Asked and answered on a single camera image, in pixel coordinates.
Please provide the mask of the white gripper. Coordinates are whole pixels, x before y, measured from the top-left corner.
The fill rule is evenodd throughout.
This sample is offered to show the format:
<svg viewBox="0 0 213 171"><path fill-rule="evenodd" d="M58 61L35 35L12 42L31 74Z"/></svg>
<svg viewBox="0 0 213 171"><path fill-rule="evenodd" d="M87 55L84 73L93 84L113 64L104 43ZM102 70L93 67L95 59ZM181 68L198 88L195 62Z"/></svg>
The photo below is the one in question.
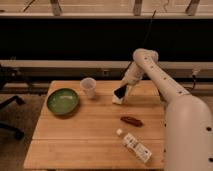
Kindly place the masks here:
<svg viewBox="0 0 213 171"><path fill-rule="evenodd" d="M126 94L127 85L135 86L143 78L143 74L143 69L140 68L135 62L133 62L122 78L122 86L114 91L114 95L117 98L123 98Z"/></svg>

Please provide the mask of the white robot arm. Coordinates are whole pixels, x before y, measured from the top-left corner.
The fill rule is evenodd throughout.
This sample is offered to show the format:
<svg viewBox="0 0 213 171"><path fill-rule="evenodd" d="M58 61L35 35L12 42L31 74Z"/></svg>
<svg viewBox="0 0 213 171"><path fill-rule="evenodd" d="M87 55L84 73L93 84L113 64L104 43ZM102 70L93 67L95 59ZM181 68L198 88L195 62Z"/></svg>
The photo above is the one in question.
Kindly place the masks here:
<svg viewBox="0 0 213 171"><path fill-rule="evenodd" d="M112 102L122 104L125 86L134 86L148 75L167 102L164 171L213 171L213 113L203 100L164 72L157 61L156 51L136 49Z"/></svg>

